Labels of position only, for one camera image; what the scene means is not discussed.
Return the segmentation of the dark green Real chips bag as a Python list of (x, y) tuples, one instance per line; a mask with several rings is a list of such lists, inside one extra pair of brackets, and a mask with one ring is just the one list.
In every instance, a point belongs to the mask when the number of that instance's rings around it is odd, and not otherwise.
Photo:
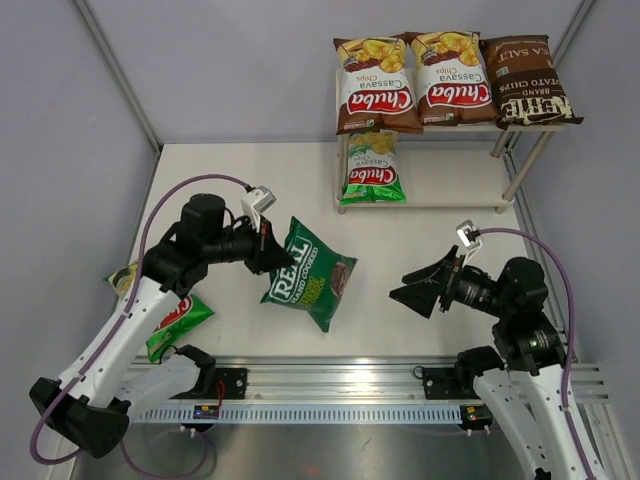
[(358, 259), (332, 250), (295, 216), (284, 249), (294, 263), (270, 273), (260, 302), (304, 311), (328, 333)]

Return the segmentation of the brown Chuba bag front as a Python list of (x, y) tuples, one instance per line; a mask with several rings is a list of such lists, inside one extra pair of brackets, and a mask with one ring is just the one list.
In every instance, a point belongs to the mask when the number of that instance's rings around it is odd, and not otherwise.
[(423, 131), (405, 67), (406, 36), (335, 38), (341, 63), (337, 95), (338, 135), (376, 129)]

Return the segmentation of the brown chuba bag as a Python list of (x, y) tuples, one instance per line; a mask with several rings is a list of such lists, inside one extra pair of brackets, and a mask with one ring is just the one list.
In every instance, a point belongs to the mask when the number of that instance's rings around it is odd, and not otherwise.
[(335, 38), (341, 63), (337, 95), (338, 135), (376, 129), (423, 131), (405, 67), (406, 36)]
[(406, 38), (416, 60), (414, 88), (423, 126), (498, 120), (478, 32), (408, 32)]

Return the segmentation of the brown Chuba bag back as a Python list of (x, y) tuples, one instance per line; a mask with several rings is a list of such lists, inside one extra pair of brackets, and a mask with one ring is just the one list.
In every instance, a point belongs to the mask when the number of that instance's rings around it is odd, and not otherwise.
[(498, 120), (478, 32), (408, 32), (406, 38), (416, 60), (414, 88), (423, 126)]

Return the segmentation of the brown Kettle chips bag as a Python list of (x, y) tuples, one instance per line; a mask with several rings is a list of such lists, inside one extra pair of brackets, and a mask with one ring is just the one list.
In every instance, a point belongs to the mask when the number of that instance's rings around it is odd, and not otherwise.
[(554, 67), (549, 37), (514, 35), (479, 41), (497, 125), (580, 124)]

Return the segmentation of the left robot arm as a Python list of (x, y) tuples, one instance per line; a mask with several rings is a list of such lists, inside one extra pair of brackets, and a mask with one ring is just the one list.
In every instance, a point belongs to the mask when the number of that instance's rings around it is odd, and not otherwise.
[(187, 298), (213, 264), (242, 262), (256, 275), (292, 265), (265, 211), (275, 202), (265, 187), (249, 190), (243, 214), (225, 224), (222, 197), (197, 194), (151, 249), (143, 249), (133, 285), (78, 359), (57, 378), (39, 378), (29, 397), (48, 426), (99, 459), (123, 439), (142, 413), (175, 396), (206, 398), (220, 390), (216, 360), (187, 345), (130, 381), (124, 375), (162, 321)]

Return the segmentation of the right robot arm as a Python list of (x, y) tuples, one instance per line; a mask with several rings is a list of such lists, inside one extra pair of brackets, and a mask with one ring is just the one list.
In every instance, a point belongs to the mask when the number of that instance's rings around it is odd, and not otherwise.
[(456, 389), (489, 409), (529, 478), (606, 478), (570, 388), (570, 359), (543, 312), (548, 290), (538, 263), (511, 258), (492, 279), (451, 248), (389, 296), (424, 318), (454, 303), (496, 318), (492, 346), (457, 355)]

